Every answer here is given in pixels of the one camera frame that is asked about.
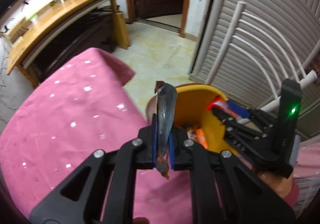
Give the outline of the person's hand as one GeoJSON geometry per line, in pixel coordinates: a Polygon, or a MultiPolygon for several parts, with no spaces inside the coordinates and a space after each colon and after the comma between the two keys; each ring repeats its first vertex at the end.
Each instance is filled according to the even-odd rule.
{"type": "Polygon", "coordinates": [[[259,172],[258,177],[282,199],[287,197],[292,190],[293,174],[291,174],[289,178],[285,178],[265,171],[259,172]]]}

